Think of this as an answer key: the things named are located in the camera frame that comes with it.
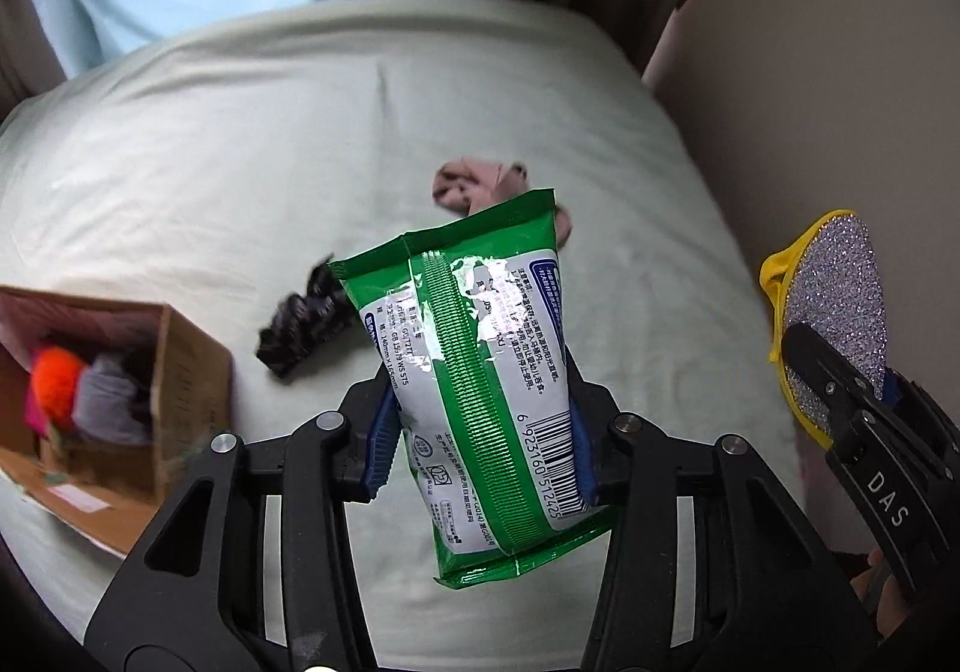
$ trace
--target human hand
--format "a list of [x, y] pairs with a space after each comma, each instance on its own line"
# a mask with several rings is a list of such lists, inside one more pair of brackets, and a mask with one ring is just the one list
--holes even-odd
[[[867, 588], [874, 579], [880, 565], [883, 563], [883, 552], [875, 550], [867, 556], [867, 563], [870, 568], [863, 574], [854, 577], [850, 584], [853, 591], [862, 601], [867, 594]], [[910, 605], [904, 599], [904, 593], [896, 582], [896, 578], [888, 577], [887, 582], [883, 584], [883, 592], [880, 594], [880, 604], [877, 607], [877, 632], [886, 640], [896, 629], [906, 620], [910, 614]]]

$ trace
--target orange fuzzy ball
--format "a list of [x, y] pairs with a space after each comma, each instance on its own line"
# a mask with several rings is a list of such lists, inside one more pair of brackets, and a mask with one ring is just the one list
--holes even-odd
[[86, 364], [62, 347], [45, 347], [34, 360], [30, 387], [48, 421], [59, 430], [72, 432], [73, 402]]

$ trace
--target silver bolt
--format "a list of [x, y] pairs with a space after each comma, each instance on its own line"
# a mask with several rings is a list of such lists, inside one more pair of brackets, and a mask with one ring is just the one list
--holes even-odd
[[624, 434], [635, 434], [643, 428], [643, 421], [640, 419], [640, 415], [625, 412], [622, 413], [622, 415], [616, 416], [616, 419], [613, 421], [613, 428], [616, 428], [617, 431], [623, 432]]
[[210, 449], [215, 453], [229, 453], [237, 447], [237, 437], [232, 434], [217, 434], [210, 442]]
[[334, 431], [344, 424], [344, 416], [339, 412], [324, 412], [317, 418], [317, 428]]
[[724, 452], [728, 453], [728, 455], [743, 455], [749, 449], [747, 440], [745, 440], [744, 437], [738, 437], [736, 434], [723, 437], [723, 442], [720, 442], [720, 446], [723, 447]]

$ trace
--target green wipes package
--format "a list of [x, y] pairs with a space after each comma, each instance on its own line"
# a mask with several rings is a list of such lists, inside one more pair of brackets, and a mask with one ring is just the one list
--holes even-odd
[[578, 484], [553, 216], [534, 190], [330, 264], [390, 373], [446, 586], [610, 528]]

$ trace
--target yellow trim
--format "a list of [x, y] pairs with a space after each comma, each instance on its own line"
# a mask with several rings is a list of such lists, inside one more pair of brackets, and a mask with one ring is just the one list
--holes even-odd
[[829, 450], [833, 441], [800, 411], [800, 406], [793, 397], [790, 385], [786, 381], [786, 367], [784, 366], [784, 358], [781, 356], [781, 340], [784, 338], [784, 312], [786, 311], [786, 298], [793, 281], [793, 275], [800, 266], [800, 260], [803, 259], [803, 252], [806, 247], [813, 241], [813, 237], [820, 232], [820, 229], [831, 220], [852, 214], [853, 212], [850, 209], [837, 209], [824, 215], [816, 223], [813, 223], [808, 231], [793, 242], [790, 247], [771, 255], [763, 261], [763, 265], [760, 267], [760, 287], [774, 307], [774, 341], [770, 349], [770, 362], [776, 364], [776, 373], [779, 375], [781, 389], [784, 391], [784, 396], [794, 416], [800, 421], [803, 429], [824, 450]]

